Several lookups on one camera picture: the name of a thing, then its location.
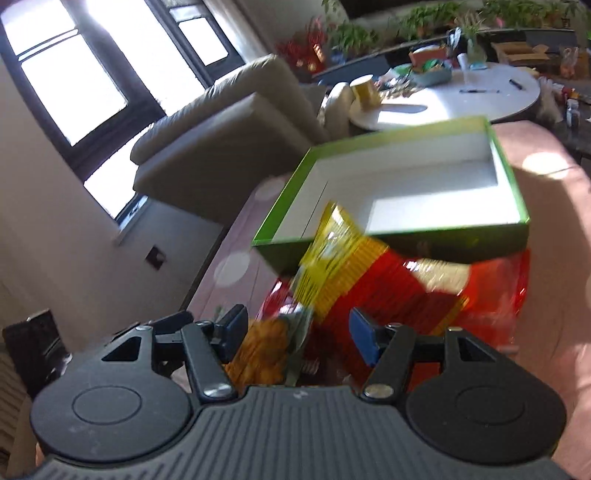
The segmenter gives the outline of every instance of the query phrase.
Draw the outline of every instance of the ribbed black surface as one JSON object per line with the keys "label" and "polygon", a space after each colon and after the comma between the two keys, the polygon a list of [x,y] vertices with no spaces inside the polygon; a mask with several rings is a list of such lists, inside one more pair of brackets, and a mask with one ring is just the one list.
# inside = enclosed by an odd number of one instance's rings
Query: ribbed black surface
{"label": "ribbed black surface", "polygon": [[191,432],[157,458],[120,469],[47,462],[35,480],[568,480],[549,459],[488,468],[445,457],[391,407],[342,388],[251,388],[206,408]]}

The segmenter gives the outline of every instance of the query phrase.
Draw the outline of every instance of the green box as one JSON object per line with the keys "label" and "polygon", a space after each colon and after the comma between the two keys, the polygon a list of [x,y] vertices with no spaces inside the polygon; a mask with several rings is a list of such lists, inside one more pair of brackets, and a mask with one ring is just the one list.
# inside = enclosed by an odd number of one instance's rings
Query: green box
{"label": "green box", "polygon": [[530,218],[485,117],[312,148],[252,241],[278,274],[297,271],[330,200],[408,257],[471,263],[527,245]]}

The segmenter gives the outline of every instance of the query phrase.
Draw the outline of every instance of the sofa cushion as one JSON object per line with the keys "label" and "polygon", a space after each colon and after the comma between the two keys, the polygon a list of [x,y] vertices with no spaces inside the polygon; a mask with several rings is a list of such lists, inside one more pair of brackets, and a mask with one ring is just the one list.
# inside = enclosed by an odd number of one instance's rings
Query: sofa cushion
{"label": "sofa cushion", "polygon": [[355,99],[353,90],[348,83],[335,85],[324,106],[324,128],[331,141],[342,140],[351,135],[349,110]]}
{"label": "sofa cushion", "polygon": [[312,111],[315,115],[318,115],[328,87],[326,85],[316,85],[315,83],[303,83],[300,85],[300,88],[304,96],[310,102]]}
{"label": "sofa cushion", "polygon": [[254,92],[264,96],[313,144],[328,140],[287,63],[269,55],[247,64],[175,114],[158,121],[134,145],[131,160],[143,164],[187,131]]}
{"label": "sofa cushion", "polygon": [[311,147],[257,93],[185,132],[138,168],[134,190],[230,226],[252,189],[295,170]]}

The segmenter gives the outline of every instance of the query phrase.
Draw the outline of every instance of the snack bag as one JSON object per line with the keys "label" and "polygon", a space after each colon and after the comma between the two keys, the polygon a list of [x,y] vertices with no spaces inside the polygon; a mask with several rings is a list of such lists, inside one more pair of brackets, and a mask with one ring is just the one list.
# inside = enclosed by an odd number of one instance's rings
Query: snack bag
{"label": "snack bag", "polygon": [[295,285],[294,298],[314,307],[326,348],[337,352],[359,384],[370,369],[349,334],[352,308],[364,310],[381,325],[398,322],[419,334],[435,335],[451,324],[466,303],[457,294],[428,293],[401,256],[383,242],[364,236],[332,202],[301,260]]}
{"label": "snack bag", "polygon": [[474,265],[404,259],[364,236],[342,208],[329,203],[301,260],[294,298],[314,307],[324,356],[335,353],[361,385],[370,369],[349,334],[352,308],[380,325],[403,323],[420,335],[441,335],[458,325],[493,346],[510,345],[527,286],[527,259],[527,253]]}
{"label": "snack bag", "polygon": [[252,322],[233,360],[224,366],[238,391],[248,385],[277,385],[285,378],[288,322],[268,319]]}

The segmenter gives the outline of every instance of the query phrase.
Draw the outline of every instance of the wall outlet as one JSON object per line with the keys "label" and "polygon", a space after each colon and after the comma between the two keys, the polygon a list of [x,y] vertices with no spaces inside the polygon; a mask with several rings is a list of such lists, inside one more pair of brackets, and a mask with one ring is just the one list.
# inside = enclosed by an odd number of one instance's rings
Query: wall outlet
{"label": "wall outlet", "polygon": [[166,262],[166,255],[154,245],[146,256],[146,262],[152,265],[156,270],[160,270],[160,267]]}

